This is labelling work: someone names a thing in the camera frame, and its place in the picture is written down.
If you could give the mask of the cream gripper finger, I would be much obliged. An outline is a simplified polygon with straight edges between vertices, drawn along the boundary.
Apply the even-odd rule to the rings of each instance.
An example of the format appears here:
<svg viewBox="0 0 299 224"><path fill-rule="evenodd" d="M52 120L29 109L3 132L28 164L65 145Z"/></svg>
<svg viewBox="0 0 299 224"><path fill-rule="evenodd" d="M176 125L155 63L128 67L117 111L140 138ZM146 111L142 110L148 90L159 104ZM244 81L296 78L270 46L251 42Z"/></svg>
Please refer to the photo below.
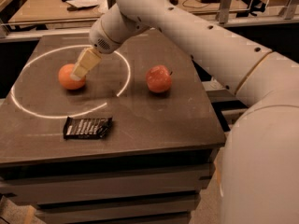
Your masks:
<svg viewBox="0 0 299 224"><path fill-rule="evenodd" d="M78 56L70 77L82 80L101 61L101 54L94 48L84 49Z"/></svg>

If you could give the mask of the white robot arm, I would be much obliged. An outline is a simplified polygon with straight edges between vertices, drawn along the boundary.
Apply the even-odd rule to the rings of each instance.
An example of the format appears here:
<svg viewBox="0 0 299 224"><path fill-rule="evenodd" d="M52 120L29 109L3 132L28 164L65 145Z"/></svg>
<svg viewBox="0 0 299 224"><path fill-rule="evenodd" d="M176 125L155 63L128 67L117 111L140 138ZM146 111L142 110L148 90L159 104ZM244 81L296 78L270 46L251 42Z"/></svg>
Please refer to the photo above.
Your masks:
<svg viewBox="0 0 299 224"><path fill-rule="evenodd" d="M101 55L155 28L235 95L248 110L223 151L221 224L299 224L299 66L168 0L116 0L92 26L71 77Z"/></svg>

